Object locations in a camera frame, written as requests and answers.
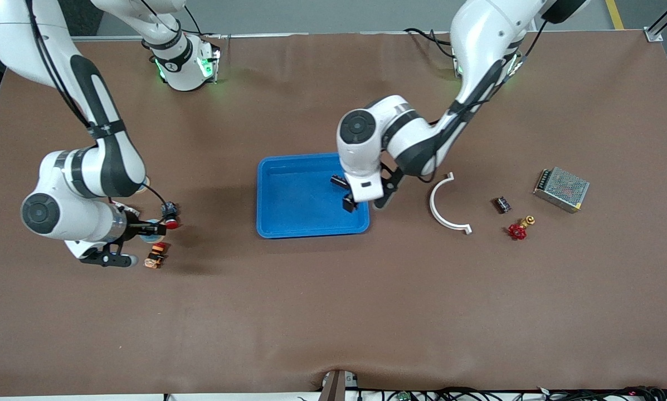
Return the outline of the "brown table mat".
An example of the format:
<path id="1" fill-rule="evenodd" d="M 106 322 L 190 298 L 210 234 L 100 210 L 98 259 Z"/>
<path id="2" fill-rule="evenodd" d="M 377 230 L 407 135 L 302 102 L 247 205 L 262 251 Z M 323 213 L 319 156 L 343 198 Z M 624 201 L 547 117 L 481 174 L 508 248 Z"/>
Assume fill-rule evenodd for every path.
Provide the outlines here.
<path id="1" fill-rule="evenodd" d="M 406 178 L 365 233 L 263 239 L 257 166 L 335 150 L 400 94 L 435 120 L 460 83 L 403 34 L 234 38 L 221 81 L 162 84 L 135 42 L 80 43 L 182 226 L 157 270 L 87 266 L 20 205 L 47 153 L 90 144 L 58 94 L 0 86 L 0 397 L 299 392 L 329 370 L 388 390 L 667 389 L 667 56 L 641 31 L 550 31 L 479 109 L 429 214 Z M 577 213 L 532 192 L 559 167 Z M 508 200 L 500 214 L 492 204 Z M 507 228 L 526 216 L 527 238 Z"/>

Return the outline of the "metal mount bracket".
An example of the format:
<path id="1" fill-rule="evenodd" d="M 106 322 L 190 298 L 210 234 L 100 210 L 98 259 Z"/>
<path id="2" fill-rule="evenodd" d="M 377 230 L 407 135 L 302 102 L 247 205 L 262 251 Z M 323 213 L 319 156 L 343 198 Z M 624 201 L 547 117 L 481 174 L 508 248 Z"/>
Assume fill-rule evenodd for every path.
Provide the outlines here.
<path id="1" fill-rule="evenodd" d="M 332 370 L 323 379 L 318 401 L 349 401 L 348 390 L 358 390 L 358 375 L 353 371 Z"/>

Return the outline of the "aluminium frame profile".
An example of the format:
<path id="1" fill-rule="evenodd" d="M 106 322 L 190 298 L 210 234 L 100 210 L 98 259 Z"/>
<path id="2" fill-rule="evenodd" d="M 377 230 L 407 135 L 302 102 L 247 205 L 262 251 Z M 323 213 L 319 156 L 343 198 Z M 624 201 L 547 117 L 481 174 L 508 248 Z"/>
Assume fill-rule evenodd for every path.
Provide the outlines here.
<path id="1" fill-rule="evenodd" d="M 643 31 L 648 42 L 662 42 L 662 32 L 667 28 L 667 10 L 651 26 L 644 26 Z"/>

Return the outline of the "red orange push button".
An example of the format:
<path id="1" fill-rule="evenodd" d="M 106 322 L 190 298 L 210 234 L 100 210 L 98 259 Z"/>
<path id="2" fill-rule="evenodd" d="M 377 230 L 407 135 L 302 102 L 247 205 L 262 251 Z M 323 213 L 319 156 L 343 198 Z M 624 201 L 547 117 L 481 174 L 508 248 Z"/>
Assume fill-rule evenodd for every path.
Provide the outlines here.
<path id="1" fill-rule="evenodd" d="M 152 248 L 144 260 L 144 266 L 150 269 L 160 269 L 166 259 L 168 246 L 169 244 L 162 241 L 152 244 Z"/>

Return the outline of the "white curved plastic bracket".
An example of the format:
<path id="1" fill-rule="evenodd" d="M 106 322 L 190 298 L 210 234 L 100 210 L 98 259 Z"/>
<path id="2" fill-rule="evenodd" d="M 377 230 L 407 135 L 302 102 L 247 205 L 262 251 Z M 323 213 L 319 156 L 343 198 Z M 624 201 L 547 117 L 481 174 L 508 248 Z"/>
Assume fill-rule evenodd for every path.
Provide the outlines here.
<path id="1" fill-rule="evenodd" d="M 455 175 L 453 172 L 448 172 L 445 177 L 437 182 L 434 187 L 431 190 L 431 193 L 429 195 L 429 209 L 430 213 L 432 214 L 433 218 L 435 221 L 438 222 L 441 226 L 453 230 L 453 231 L 461 231 L 464 234 L 472 234 L 473 233 L 473 228 L 469 224 L 456 224 L 453 222 L 448 221 L 445 217 L 442 216 L 440 211 L 437 208 L 437 191 L 440 190 L 440 188 L 443 185 L 446 185 L 448 183 L 451 183 L 455 180 Z"/>

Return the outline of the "metal mesh power supply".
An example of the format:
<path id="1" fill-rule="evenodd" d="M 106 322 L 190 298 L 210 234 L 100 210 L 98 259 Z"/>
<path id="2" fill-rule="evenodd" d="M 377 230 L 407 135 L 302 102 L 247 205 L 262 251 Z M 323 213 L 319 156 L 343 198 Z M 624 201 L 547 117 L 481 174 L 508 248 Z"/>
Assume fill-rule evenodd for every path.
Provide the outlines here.
<path id="1" fill-rule="evenodd" d="M 533 194 L 568 212 L 577 213 L 590 183 L 559 167 L 542 170 Z"/>

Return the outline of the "blue plastic tray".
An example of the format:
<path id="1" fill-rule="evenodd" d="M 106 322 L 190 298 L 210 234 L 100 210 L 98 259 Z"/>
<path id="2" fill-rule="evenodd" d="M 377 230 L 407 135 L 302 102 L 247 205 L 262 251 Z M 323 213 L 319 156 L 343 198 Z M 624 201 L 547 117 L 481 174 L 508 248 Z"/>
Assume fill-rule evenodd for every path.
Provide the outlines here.
<path id="1" fill-rule="evenodd" d="M 367 204 L 343 208 L 347 190 L 331 183 L 342 176 L 336 153 L 266 157 L 257 168 L 255 225 L 262 238 L 311 238 L 360 234 L 369 228 Z"/>

